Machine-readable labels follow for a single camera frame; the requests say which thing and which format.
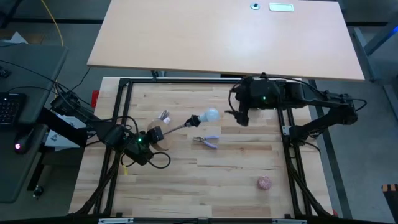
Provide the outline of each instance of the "pink ball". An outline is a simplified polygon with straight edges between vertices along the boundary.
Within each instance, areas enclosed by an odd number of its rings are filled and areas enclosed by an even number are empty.
[[[259,178],[257,185],[261,190],[268,190],[271,188],[272,181],[267,176],[262,176]]]

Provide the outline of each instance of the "light bulb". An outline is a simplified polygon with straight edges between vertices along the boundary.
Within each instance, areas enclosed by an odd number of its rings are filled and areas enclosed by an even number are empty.
[[[216,108],[208,108],[207,111],[199,116],[201,122],[212,122],[220,120],[220,114]]]

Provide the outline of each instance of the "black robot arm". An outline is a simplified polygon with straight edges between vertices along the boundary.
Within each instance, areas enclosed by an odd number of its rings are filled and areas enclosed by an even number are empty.
[[[51,106],[60,115],[76,117],[94,129],[102,143],[118,153],[125,153],[126,156],[142,166],[154,155],[149,149],[150,143],[156,143],[164,138],[158,126],[148,132],[141,131],[134,134],[123,125],[107,122],[112,119],[99,119],[92,112],[80,106],[78,97],[72,92],[60,92],[59,96],[51,102]]]
[[[287,133],[290,141],[302,144],[311,134],[321,133],[325,128],[334,124],[353,124],[358,120],[353,99],[347,94],[321,92],[314,87],[300,82],[286,82],[285,80],[270,80],[266,76],[260,79],[246,77],[235,85],[231,93],[240,102],[239,110],[231,107],[226,111],[234,115],[236,121],[247,126],[248,111],[254,109],[303,108],[304,106],[322,106],[330,108],[328,114],[309,122],[303,126],[289,127]]]

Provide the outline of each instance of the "gray floor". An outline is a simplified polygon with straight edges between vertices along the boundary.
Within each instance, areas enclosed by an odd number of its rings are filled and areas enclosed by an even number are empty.
[[[7,9],[13,1],[3,0],[0,8]],[[102,19],[110,1],[97,0],[46,0],[48,7],[57,18]],[[398,11],[396,0],[344,1],[345,18],[348,21],[386,21]],[[39,0],[24,1],[17,17],[47,17]],[[12,23],[10,29],[21,32],[42,32],[46,34],[43,44],[60,43],[53,24]],[[70,49],[58,81],[66,86],[76,85],[86,72],[86,61],[91,52],[100,25],[60,24],[65,45]],[[379,30],[378,27],[361,29],[368,40]],[[389,39],[371,60],[385,77],[398,74],[398,35]],[[171,76],[211,76],[217,74],[171,73]],[[104,76],[150,76],[142,70],[115,70],[92,68],[82,86],[76,89],[84,100],[90,101],[91,92],[100,88]],[[392,114],[387,98],[381,87],[369,83],[337,82],[317,80],[321,90],[349,93],[353,97],[364,98],[368,106],[359,112],[359,121],[352,126],[330,128],[331,137],[340,166],[343,182],[348,194],[353,218],[379,222],[393,222],[392,215],[381,192],[382,184],[398,184],[395,148],[398,124]],[[311,109],[313,118],[315,110]],[[341,214],[327,154],[322,139],[322,162],[330,191],[333,208]],[[0,220],[34,218],[64,215],[68,212],[81,157],[75,157],[74,166],[53,166],[46,169],[40,183],[45,187],[45,195],[34,200],[30,193],[22,191],[18,201],[12,205],[0,204]]]

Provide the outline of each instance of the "wooden desk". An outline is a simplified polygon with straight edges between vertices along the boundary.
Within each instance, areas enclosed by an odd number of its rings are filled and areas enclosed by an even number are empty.
[[[103,79],[95,115],[104,119],[111,117],[118,83],[119,78]],[[145,130],[163,110],[170,111],[173,127],[208,107],[218,109],[221,121],[172,133],[174,142],[167,151],[172,162],[166,169],[134,164],[128,175],[124,175],[120,166],[113,214],[174,218],[282,218],[286,213],[293,214],[277,113],[274,110],[253,111],[249,115],[249,126],[241,127],[233,116],[223,112],[229,109],[230,88],[228,84],[134,84],[129,115],[137,120],[140,130]],[[308,108],[293,112],[298,125],[311,120]],[[194,136],[215,134],[220,135],[217,150],[192,141]],[[104,151],[103,144],[85,149],[71,212],[77,211],[97,187]],[[319,153],[307,146],[301,147],[301,152],[308,188],[331,213]],[[159,156],[152,162],[163,166],[166,159]],[[262,175],[271,178],[271,189],[257,188],[257,179]],[[102,208],[107,197],[106,193],[104,195]]]
[[[88,65],[364,80],[337,2],[112,0]]]

